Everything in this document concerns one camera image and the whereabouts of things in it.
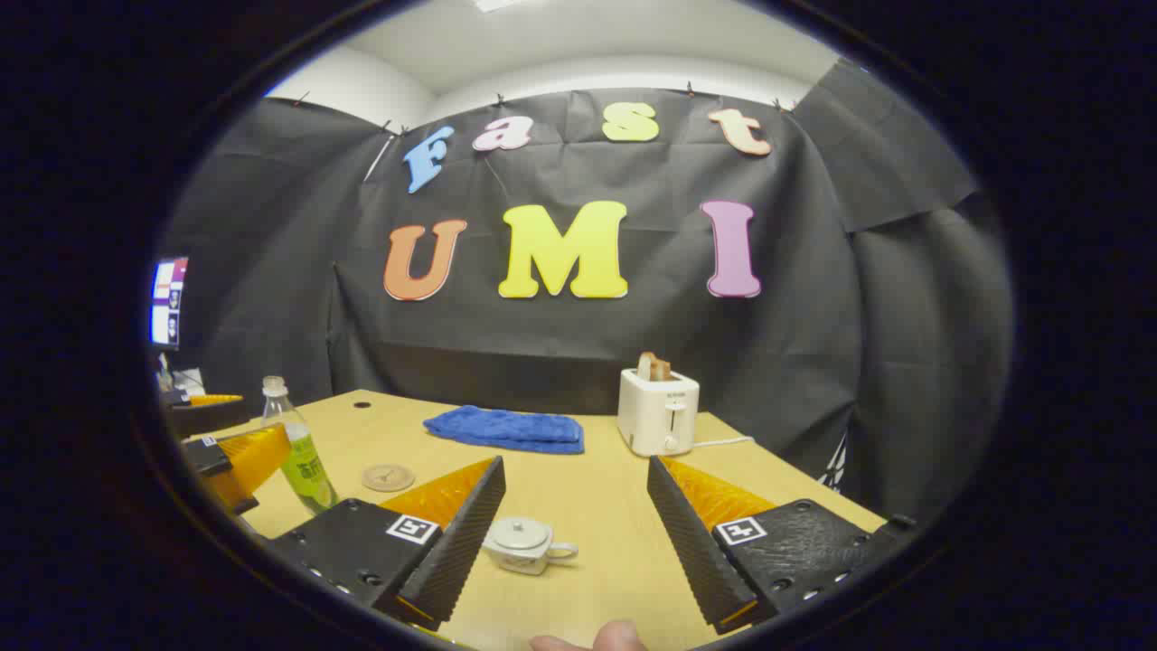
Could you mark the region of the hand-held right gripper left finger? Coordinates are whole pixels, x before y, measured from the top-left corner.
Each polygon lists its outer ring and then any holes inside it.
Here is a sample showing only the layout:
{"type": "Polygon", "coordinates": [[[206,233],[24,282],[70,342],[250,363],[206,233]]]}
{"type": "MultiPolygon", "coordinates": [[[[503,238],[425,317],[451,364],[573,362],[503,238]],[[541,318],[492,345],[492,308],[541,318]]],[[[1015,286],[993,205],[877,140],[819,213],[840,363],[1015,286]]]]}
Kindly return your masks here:
{"type": "Polygon", "coordinates": [[[266,547],[344,600],[434,632],[452,617],[504,489],[495,454],[379,505],[342,500],[266,547]]]}

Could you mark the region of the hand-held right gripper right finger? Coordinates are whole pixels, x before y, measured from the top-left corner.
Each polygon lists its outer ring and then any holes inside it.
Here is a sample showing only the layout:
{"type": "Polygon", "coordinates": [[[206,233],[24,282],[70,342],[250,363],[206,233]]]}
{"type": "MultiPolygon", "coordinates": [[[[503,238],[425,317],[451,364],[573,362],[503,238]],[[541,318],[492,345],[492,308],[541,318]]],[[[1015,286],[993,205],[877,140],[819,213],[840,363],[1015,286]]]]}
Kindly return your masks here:
{"type": "Polygon", "coordinates": [[[718,634],[788,617],[847,589],[915,528],[896,515],[869,532],[815,500],[773,505],[657,454],[647,491],[700,613],[718,634]]]}

